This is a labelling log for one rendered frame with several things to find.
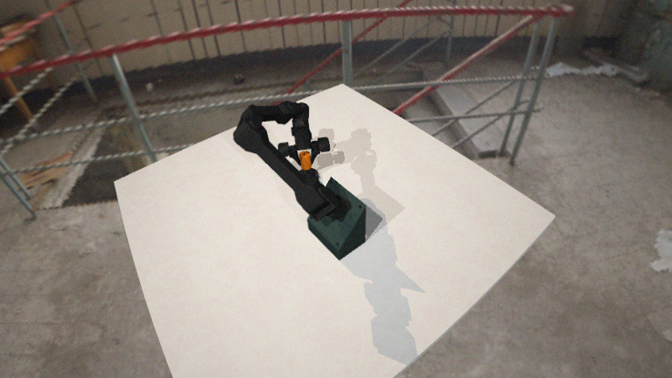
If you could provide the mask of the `orange cylinder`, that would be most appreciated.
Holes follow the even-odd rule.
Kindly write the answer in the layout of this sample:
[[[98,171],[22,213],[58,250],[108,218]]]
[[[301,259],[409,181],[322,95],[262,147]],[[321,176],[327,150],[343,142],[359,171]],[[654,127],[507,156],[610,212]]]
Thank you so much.
[[[309,170],[312,168],[311,154],[309,151],[301,151],[299,153],[300,164],[303,170]]]

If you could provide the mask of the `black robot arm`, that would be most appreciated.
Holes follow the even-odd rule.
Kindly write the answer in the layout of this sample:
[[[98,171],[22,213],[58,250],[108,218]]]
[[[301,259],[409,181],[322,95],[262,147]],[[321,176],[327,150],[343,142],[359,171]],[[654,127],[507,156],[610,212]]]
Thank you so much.
[[[325,216],[343,222],[351,203],[326,188],[316,178],[306,178],[269,140],[263,122],[286,125],[291,119],[291,135],[309,132],[306,103],[281,101],[277,105],[248,106],[233,132],[233,139],[245,151],[256,153],[294,191],[297,203],[315,220]],[[294,133],[294,134],[293,134]],[[337,196],[338,195],[338,196]],[[350,205],[349,205],[350,204]]]

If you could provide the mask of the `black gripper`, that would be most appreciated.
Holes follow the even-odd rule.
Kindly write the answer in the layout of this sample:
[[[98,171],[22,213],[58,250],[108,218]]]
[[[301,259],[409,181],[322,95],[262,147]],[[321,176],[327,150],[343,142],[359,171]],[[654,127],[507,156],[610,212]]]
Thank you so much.
[[[294,134],[294,133],[293,133]],[[320,152],[330,151],[330,144],[328,137],[319,137],[317,141],[311,142],[310,131],[305,135],[294,134],[294,145],[288,145],[288,142],[279,143],[278,150],[282,152],[285,157],[293,158],[299,166],[300,159],[298,151],[311,149],[311,164]]]

